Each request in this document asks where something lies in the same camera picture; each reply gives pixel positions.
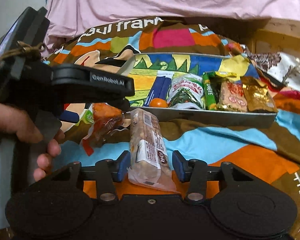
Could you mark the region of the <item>person's left hand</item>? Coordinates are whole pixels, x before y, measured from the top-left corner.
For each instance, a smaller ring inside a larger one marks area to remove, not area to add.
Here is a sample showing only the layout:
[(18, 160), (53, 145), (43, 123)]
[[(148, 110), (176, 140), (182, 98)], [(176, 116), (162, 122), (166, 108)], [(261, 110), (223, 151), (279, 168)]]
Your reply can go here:
[[(43, 135), (25, 111), (3, 104), (0, 104), (0, 132), (15, 134), (25, 143), (34, 144), (43, 140)], [(60, 129), (47, 144), (46, 152), (37, 157), (38, 167), (33, 172), (35, 181), (43, 179), (51, 172), (53, 159), (61, 153), (59, 142), (64, 138), (65, 134)]]

